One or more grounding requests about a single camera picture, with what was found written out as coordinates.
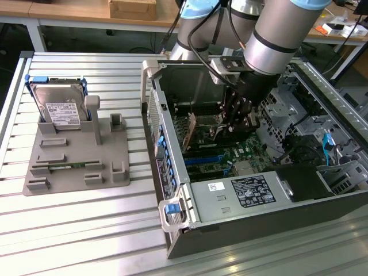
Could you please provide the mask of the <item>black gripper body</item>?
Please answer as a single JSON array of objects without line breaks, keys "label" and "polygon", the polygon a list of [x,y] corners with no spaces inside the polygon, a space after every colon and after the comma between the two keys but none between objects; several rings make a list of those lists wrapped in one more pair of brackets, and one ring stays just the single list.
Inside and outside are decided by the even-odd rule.
[{"label": "black gripper body", "polygon": [[241,72],[235,81],[235,88],[229,92],[228,103],[234,105],[239,101],[258,106],[275,87],[280,76],[263,75],[256,71]]}]

